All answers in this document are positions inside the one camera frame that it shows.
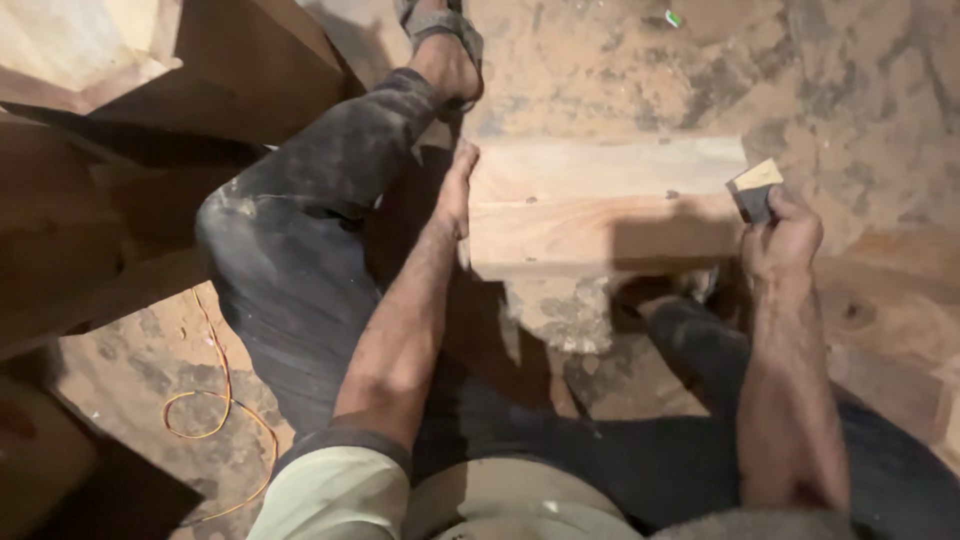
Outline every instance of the hand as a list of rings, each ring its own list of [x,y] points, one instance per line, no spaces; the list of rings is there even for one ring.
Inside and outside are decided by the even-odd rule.
[[[770,189],[767,203],[775,219],[744,234],[744,268],[760,284],[810,277],[813,256],[824,239],[820,216],[782,185]]]
[[[433,211],[434,219],[453,228],[458,240],[469,235],[467,202],[470,193],[469,178],[473,165],[480,157],[480,150],[466,139],[461,138],[453,152],[453,164],[446,172],[444,183],[440,187],[437,207]]]

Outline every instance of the black trousers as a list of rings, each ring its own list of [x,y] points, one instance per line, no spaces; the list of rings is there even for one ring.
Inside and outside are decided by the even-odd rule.
[[[222,186],[198,214],[221,309],[297,434],[281,466],[309,450],[306,435],[326,429],[380,299],[360,221],[433,121],[434,92],[416,72],[396,70]],[[520,454],[585,479],[644,532],[737,506],[733,419],[747,339],[693,302],[661,307],[648,330],[665,357],[702,378],[712,418],[574,421],[511,403],[467,376],[428,402],[414,482],[465,459]],[[441,359],[438,369],[458,368]],[[957,478],[873,412],[850,403],[839,412],[854,520],[881,537],[960,537]]]

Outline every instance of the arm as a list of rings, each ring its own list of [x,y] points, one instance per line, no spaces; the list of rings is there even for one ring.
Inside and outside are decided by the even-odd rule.
[[[770,191],[769,203],[776,224],[744,237],[756,314],[737,415],[743,503],[848,510],[847,452],[811,268],[823,226],[782,187]]]
[[[466,237],[468,177],[478,150],[457,147],[437,207],[360,336],[331,424],[379,431],[413,450],[444,336],[457,241]]]

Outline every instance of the yellow wire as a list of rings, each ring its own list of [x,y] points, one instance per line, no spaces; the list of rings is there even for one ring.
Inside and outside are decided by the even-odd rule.
[[[226,387],[226,390],[224,391],[224,394],[226,394],[226,395],[224,395],[224,394],[218,394],[218,393],[216,393],[216,392],[210,392],[210,391],[208,391],[208,390],[193,390],[192,392],[183,392],[182,394],[177,394],[176,396],[174,396],[174,397],[170,398],[169,400],[167,400],[167,403],[165,403],[165,404],[163,405],[163,410],[160,412],[160,419],[163,421],[163,426],[164,426],[165,428],[167,428],[167,430],[170,431],[171,433],[173,433],[174,435],[179,436],[179,437],[182,437],[182,438],[184,438],[184,439],[203,439],[203,438],[207,438],[207,437],[209,437],[210,435],[216,433],[217,431],[219,431],[220,429],[223,428],[224,424],[227,422],[227,418],[228,418],[229,415],[230,415],[230,408],[231,408],[231,406],[234,405],[234,404],[236,404],[237,406],[240,407],[241,410],[243,410],[243,411],[246,412],[248,415],[250,415],[250,417],[253,418],[253,420],[255,420],[256,423],[259,424],[261,428],[263,428],[265,431],[267,431],[267,432],[270,434],[270,438],[271,438],[272,441],[273,441],[273,456],[272,456],[271,461],[270,461],[270,472],[267,474],[267,477],[263,479],[263,483],[260,484],[260,487],[257,488],[257,490],[253,493],[253,495],[250,495],[249,497],[247,497],[247,499],[246,499],[245,501],[243,501],[242,503],[237,504],[237,505],[235,505],[235,506],[232,506],[232,507],[224,510],[223,512],[220,512],[220,513],[218,513],[218,514],[213,514],[213,515],[210,515],[210,516],[206,516],[206,517],[204,517],[204,518],[201,518],[201,519],[199,519],[199,520],[196,520],[196,521],[194,521],[194,522],[191,522],[191,523],[200,523],[200,522],[212,520],[212,519],[214,519],[214,518],[219,518],[220,516],[227,515],[227,514],[229,514],[230,512],[232,512],[233,510],[236,510],[237,508],[240,508],[240,507],[242,507],[242,506],[250,503],[251,501],[253,501],[254,499],[256,499],[257,496],[259,496],[261,493],[263,493],[263,490],[267,488],[267,484],[270,483],[270,477],[271,477],[271,476],[273,475],[273,473],[274,473],[274,467],[276,467],[276,454],[277,454],[278,444],[277,444],[277,442],[276,442],[276,433],[274,433],[274,431],[270,429],[270,426],[267,426],[267,423],[264,422],[263,419],[260,418],[255,412],[253,412],[252,410],[250,410],[246,405],[243,405],[242,403],[240,403],[240,402],[238,402],[238,401],[236,401],[236,400],[233,399],[233,384],[230,382],[230,368],[229,368],[229,364],[228,364],[228,362],[227,362],[227,355],[224,353],[224,348],[223,348],[223,346],[220,344],[220,339],[217,337],[217,331],[213,329],[213,323],[210,322],[210,316],[207,314],[206,309],[204,309],[204,305],[200,303],[200,296],[197,294],[197,288],[196,288],[196,287],[190,287],[190,290],[193,292],[193,299],[194,299],[194,301],[197,302],[197,307],[199,307],[199,308],[200,308],[200,311],[204,314],[204,320],[206,321],[206,327],[207,327],[207,329],[208,329],[209,332],[210,332],[210,337],[213,339],[213,345],[214,345],[214,346],[216,347],[216,349],[217,349],[217,357],[220,358],[220,366],[223,367],[223,369],[224,369],[224,380],[225,380],[225,387]],[[217,427],[214,428],[213,430],[208,431],[208,432],[206,432],[206,433],[202,433],[202,434],[200,434],[200,435],[191,435],[191,434],[189,434],[189,433],[184,433],[184,432],[182,432],[182,431],[178,431],[178,430],[173,429],[173,427],[170,426],[170,418],[169,418],[171,405],[173,405],[174,402],[176,402],[177,400],[179,400],[179,399],[181,399],[181,398],[185,398],[185,397],[187,397],[187,396],[197,396],[197,395],[214,396],[214,397],[216,397],[216,398],[220,398],[220,399],[224,400],[224,403],[226,404],[226,406],[224,407],[224,414],[223,414],[223,416],[220,418],[220,423],[218,423],[218,424],[217,424]]]

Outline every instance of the dusty floor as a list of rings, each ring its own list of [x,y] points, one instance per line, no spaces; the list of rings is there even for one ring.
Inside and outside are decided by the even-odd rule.
[[[366,85],[406,60],[409,46],[390,0],[299,1],[321,19]],[[487,89],[465,121],[466,136],[743,134],[751,161],[776,158],[786,181],[822,213],[827,252],[842,251],[871,228],[960,227],[954,211],[960,202],[960,64],[949,55],[960,52],[960,2],[467,4],[487,40]],[[668,7],[684,18],[681,29],[663,20]],[[578,309],[594,302],[595,283],[558,287],[564,292],[556,296],[578,298]],[[264,415],[282,449],[291,433],[276,402],[220,318],[212,287],[200,290],[226,345],[237,398]],[[527,308],[557,306],[570,302]],[[534,330],[570,333],[557,325]],[[62,393],[98,426],[207,496],[199,514],[243,500],[270,457],[269,438],[242,414],[204,441],[179,439],[161,425],[159,412],[171,395],[221,390],[208,337],[187,291],[61,341]],[[566,377],[593,416],[702,413],[649,340],[620,336],[609,345],[600,356],[546,353],[552,371]],[[221,406],[213,398],[191,398],[172,417],[208,427]],[[243,538],[258,507],[182,529],[177,537]]]

